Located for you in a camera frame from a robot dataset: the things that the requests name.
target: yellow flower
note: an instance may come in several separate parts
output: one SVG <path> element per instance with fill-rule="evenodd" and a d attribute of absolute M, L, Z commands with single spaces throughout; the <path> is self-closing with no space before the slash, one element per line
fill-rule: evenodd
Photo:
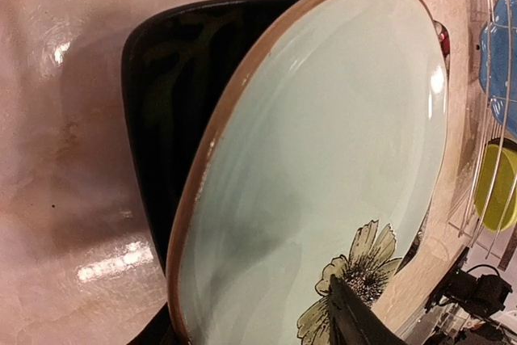
<path fill-rule="evenodd" d="M 379 299 L 393 278 L 402 259 L 392 259 L 397 239 L 391 227 L 386 225 L 377 237 L 379 221 L 370 221 L 355 233 L 348 258 L 340 255 L 332 259 L 316 284 L 316 292 L 322 298 L 298 319 L 298 338 L 301 345 L 328 345 L 330 343 L 330 319 L 328 296 L 332 275 L 344 280 L 368 306 Z"/>

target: light blue plate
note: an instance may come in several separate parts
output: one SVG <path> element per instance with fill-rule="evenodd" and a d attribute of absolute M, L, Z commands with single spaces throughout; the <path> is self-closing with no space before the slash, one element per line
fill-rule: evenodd
<path fill-rule="evenodd" d="M 330 280 L 373 305 L 411 247 L 447 101 L 421 0 L 300 0 L 277 19 L 225 88 L 174 219 L 179 335 L 330 343 Z"/>
<path fill-rule="evenodd" d="M 510 0 L 512 31 L 517 32 L 517 0 Z M 486 92 L 488 81 L 488 29 L 490 28 L 490 109 L 497 122 L 502 124 L 505 114 L 506 86 L 508 81 L 508 12 L 506 0 L 498 0 L 494 8 L 494 22 L 481 30 L 481 66 L 479 82 Z M 512 78 L 510 99 L 517 101 L 517 34 L 512 42 Z M 517 137 L 517 103 L 510 102 L 506 129 Z"/>

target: black dish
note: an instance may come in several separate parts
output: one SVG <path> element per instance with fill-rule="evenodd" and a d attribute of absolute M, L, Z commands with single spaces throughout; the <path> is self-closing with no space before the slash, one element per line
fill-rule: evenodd
<path fill-rule="evenodd" d="M 164 11 L 122 53 L 128 135 L 158 257 L 222 91 L 264 31 L 298 0 L 213 0 Z"/>

